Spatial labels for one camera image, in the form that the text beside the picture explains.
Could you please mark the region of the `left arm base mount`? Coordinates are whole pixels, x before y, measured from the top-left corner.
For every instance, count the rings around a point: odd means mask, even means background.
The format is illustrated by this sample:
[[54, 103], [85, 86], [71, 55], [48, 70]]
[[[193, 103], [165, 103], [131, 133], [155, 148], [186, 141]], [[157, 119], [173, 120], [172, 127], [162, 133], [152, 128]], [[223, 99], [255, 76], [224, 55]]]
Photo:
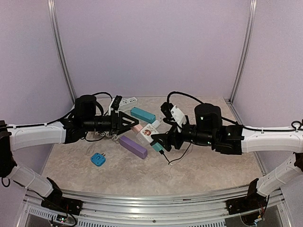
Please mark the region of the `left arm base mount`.
[[82, 209], [83, 201], [63, 197], [59, 186], [49, 177], [47, 180], [51, 183], [53, 191], [47, 197], [43, 198], [41, 206], [67, 214], [79, 215]]

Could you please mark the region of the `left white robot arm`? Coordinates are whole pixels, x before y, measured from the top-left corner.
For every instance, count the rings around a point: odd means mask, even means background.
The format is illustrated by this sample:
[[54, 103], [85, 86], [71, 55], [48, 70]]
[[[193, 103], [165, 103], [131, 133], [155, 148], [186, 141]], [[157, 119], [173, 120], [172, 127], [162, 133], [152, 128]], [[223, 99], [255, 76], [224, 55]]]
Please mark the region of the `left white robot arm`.
[[87, 136], [89, 132], [107, 132], [120, 135], [138, 125], [139, 121], [121, 111], [121, 96], [110, 102], [104, 113], [96, 95], [82, 95], [75, 100], [72, 110], [53, 122], [13, 125], [0, 122], [0, 177], [14, 181], [48, 201], [56, 210], [66, 206], [59, 186], [30, 168], [16, 163], [13, 152], [45, 144], [70, 144]]

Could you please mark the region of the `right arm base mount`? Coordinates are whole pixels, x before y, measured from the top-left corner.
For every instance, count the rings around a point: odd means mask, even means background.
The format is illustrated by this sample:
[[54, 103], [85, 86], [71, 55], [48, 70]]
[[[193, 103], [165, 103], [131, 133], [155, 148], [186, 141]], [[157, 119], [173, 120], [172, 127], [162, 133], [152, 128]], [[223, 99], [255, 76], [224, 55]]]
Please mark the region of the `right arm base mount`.
[[256, 178], [249, 184], [247, 195], [226, 201], [225, 204], [229, 215], [260, 209], [266, 206], [267, 196], [264, 197], [257, 193], [258, 180], [259, 179]]

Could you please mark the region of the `blue plug adapter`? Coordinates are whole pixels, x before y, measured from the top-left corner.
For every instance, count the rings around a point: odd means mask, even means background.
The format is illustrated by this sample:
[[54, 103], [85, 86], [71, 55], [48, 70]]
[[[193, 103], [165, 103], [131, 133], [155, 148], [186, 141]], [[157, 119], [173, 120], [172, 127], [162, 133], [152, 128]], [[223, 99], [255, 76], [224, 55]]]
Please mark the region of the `blue plug adapter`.
[[104, 153], [95, 153], [90, 160], [95, 166], [100, 167], [106, 162], [106, 157]]

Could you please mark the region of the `white cube socket with sticker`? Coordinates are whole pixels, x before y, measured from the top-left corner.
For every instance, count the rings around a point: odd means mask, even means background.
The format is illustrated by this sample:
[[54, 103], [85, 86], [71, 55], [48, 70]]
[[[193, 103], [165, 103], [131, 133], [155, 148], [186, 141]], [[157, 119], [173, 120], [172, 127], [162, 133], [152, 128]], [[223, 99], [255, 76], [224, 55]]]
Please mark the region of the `white cube socket with sticker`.
[[144, 126], [136, 135], [141, 146], [147, 146], [153, 142], [152, 135], [158, 134], [159, 132], [152, 126], [152, 124], [147, 124]]

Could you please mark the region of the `pink plug adapter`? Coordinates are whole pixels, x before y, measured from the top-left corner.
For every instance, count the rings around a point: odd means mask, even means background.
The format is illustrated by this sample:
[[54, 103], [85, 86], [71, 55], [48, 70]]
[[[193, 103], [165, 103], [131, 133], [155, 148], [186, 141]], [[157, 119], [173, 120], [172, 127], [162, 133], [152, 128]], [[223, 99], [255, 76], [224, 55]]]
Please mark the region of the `pink plug adapter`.
[[134, 133], [139, 133], [143, 129], [143, 127], [140, 124], [138, 124], [133, 126], [131, 129]]

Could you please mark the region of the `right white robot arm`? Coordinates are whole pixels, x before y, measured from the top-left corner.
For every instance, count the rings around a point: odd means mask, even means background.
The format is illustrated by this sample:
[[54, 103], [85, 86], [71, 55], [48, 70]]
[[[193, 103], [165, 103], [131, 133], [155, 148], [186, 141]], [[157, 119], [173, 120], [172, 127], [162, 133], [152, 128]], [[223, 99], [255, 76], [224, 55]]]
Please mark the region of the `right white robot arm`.
[[166, 151], [180, 149], [184, 142], [197, 146], [209, 146], [212, 150], [225, 155], [242, 155], [257, 151], [288, 151], [291, 156], [267, 175], [257, 178], [249, 185], [242, 206], [252, 210], [261, 197], [267, 197], [277, 188], [303, 174], [303, 130], [300, 122], [291, 127], [256, 128], [237, 122], [223, 125], [221, 109], [209, 103], [194, 108], [195, 124], [171, 103], [165, 102], [161, 110], [171, 124], [168, 132], [153, 134], [154, 141]]

